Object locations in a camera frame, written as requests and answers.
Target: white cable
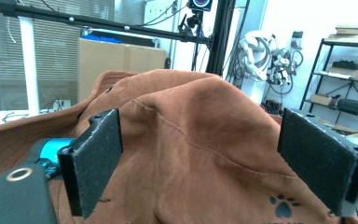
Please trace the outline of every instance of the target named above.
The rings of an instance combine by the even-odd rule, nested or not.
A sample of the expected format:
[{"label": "white cable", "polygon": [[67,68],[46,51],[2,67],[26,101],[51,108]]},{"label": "white cable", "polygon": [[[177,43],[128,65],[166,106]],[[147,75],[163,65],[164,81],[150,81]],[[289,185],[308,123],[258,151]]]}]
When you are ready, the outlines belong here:
[{"label": "white cable", "polygon": [[11,40],[13,40],[13,43],[17,43],[16,40],[13,38],[13,36],[11,35],[11,32],[10,32],[10,17],[7,17],[7,31],[8,31],[8,35],[10,35],[10,38]]}]

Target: cardboard box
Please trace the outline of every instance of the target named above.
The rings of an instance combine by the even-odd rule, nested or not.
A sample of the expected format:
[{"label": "cardboard box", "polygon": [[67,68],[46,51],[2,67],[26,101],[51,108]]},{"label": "cardboard box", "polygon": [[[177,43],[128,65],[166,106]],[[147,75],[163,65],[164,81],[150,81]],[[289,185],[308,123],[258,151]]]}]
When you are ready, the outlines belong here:
[{"label": "cardboard box", "polygon": [[310,101],[319,105],[330,105],[334,106],[337,103],[337,99],[331,98],[331,96],[314,94],[310,97]]},{"label": "cardboard box", "polygon": [[341,125],[333,124],[325,119],[319,120],[324,126],[330,128],[333,131],[343,135],[344,137],[358,137],[358,131],[350,129]]},{"label": "cardboard box", "polygon": [[98,75],[108,70],[143,73],[164,68],[165,50],[79,38],[78,102],[91,94]]},{"label": "cardboard box", "polygon": [[329,72],[338,73],[341,75],[349,75],[349,76],[351,76],[351,78],[353,78],[353,80],[358,81],[358,70],[331,67]]}]

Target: shelf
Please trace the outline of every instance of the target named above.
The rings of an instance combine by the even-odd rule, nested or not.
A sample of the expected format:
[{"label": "shelf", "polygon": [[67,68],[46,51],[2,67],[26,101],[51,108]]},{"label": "shelf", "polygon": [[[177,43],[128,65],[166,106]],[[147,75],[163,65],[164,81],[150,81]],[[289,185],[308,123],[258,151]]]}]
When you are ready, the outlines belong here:
[{"label": "shelf", "polygon": [[352,77],[345,78],[345,77],[331,76],[331,75],[329,75],[329,73],[327,73],[327,72],[314,72],[314,73],[312,73],[312,74],[313,74],[313,75],[316,75],[316,76],[320,76],[320,77],[332,77],[332,78],[337,78],[337,79],[341,79],[341,80],[347,80],[347,81],[358,82],[358,80],[353,79]]},{"label": "shelf", "polygon": [[[321,104],[312,102],[310,99],[304,100],[304,102],[307,102],[307,103],[310,103],[310,104],[314,104],[314,105],[321,105]],[[327,107],[327,108],[332,109],[332,110],[339,110],[339,108],[336,107],[336,106],[334,106],[334,105],[321,105],[321,106]]]},{"label": "shelf", "polygon": [[344,47],[346,46],[346,47],[357,47],[358,48],[358,38],[352,38],[352,39],[325,38],[323,40],[323,44],[328,45],[328,46],[344,46]]},{"label": "shelf", "polygon": [[[312,102],[310,99],[304,100],[304,102],[307,102],[307,103],[310,103],[310,104],[313,104],[313,105],[321,105],[321,104]],[[344,113],[347,113],[347,114],[351,114],[351,115],[354,115],[354,116],[357,116],[357,117],[358,117],[358,114],[353,114],[353,113],[350,113],[350,112],[348,112],[348,111],[341,110],[341,109],[339,109],[338,107],[336,107],[335,105],[321,105],[321,106],[327,107],[327,108],[332,109],[332,110],[341,111],[341,112],[344,112]]]},{"label": "shelf", "polygon": [[[321,50],[323,49],[323,46],[329,47],[329,48],[326,48],[328,50],[328,52],[324,52],[323,68],[321,68],[322,69],[321,71],[315,71],[315,68],[317,66],[319,66],[319,64],[320,64],[319,60],[322,56]],[[312,66],[312,69],[310,72],[310,77],[308,79],[307,87],[304,91],[303,98],[301,100],[301,105],[300,105],[299,109],[302,110],[304,104],[310,104],[310,107],[307,109],[308,112],[310,112],[310,113],[312,113],[312,109],[315,105],[323,106],[323,107],[329,108],[331,110],[336,110],[336,111],[338,111],[337,119],[336,119],[336,123],[337,123],[340,118],[341,112],[346,113],[346,114],[351,114],[351,115],[354,115],[357,117],[358,117],[358,114],[348,112],[347,110],[342,110],[342,109],[338,108],[336,105],[321,105],[321,104],[312,102],[310,99],[306,99],[307,95],[309,94],[311,84],[313,85],[313,81],[317,82],[317,86],[316,86],[315,91],[312,94],[319,93],[322,82],[332,81],[331,79],[324,79],[324,77],[331,77],[331,78],[347,81],[347,83],[345,83],[342,87],[332,90],[328,94],[330,94],[331,92],[337,91],[337,90],[341,90],[347,86],[348,86],[348,88],[346,90],[344,99],[347,98],[347,96],[350,93],[350,90],[355,90],[358,93],[358,87],[356,87],[356,85],[355,85],[356,82],[358,83],[358,71],[341,71],[339,69],[335,69],[334,71],[331,70],[332,73],[325,72],[325,71],[327,71],[327,65],[329,65],[329,61],[331,59],[330,57],[332,55],[332,52],[333,52],[335,46],[358,48],[358,38],[334,38],[334,39],[333,38],[325,38],[325,39],[321,40],[321,44],[320,44],[318,52],[316,54],[316,58],[313,62],[313,66]]]}]

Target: blue object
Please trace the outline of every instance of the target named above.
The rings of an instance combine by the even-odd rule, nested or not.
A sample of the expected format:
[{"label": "blue object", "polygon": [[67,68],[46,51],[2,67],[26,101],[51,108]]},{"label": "blue object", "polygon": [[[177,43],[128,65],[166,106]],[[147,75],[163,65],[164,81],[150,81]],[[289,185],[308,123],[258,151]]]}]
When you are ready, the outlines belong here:
[{"label": "blue object", "polygon": [[88,40],[95,40],[95,41],[103,41],[103,42],[107,42],[107,43],[115,43],[115,44],[121,44],[123,43],[123,41],[121,40],[117,40],[113,37],[103,37],[103,36],[97,36],[97,35],[82,35],[81,36],[83,39],[88,39]]},{"label": "blue object", "polygon": [[55,167],[60,167],[57,152],[69,146],[75,138],[52,138],[46,142],[40,152],[40,159],[48,159]]}]

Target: black metal frame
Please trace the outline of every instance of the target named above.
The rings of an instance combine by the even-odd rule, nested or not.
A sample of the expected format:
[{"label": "black metal frame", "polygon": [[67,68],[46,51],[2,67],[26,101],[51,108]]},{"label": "black metal frame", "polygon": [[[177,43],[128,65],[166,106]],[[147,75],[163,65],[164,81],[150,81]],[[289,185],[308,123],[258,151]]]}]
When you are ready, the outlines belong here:
[{"label": "black metal frame", "polygon": [[214,35],[212,37],[189,36],[185,33],[174,33],[161,31],[151,28],[144,28],[142,26],[129,26],[123,23],[96,19],[91,17],[70,15],[60,11],[53,12],[37,7],[24,7],[15,5],[9,2],[0,2],[0,13],[9,17],[27,17],[43,21],[55,21],[74,26],[86,26],[93,28],[101,28],[107,30],[114,30],[123,33],[131,33],[137,35],[150,35],[160,38],[167,38],[172,40],[179,40],[182,42],[193,42],[205,44],[211,50],[206,72],[214,73],[222,76],[223,63],[225,60],[225,53],[228,40],[229,27],[223,29],[222,24],[227,25],[224,21],[231,21],[233,11],[228,8],[234,8],[235,0],[219,1],[216,12],[216,20],[214,23]]}]

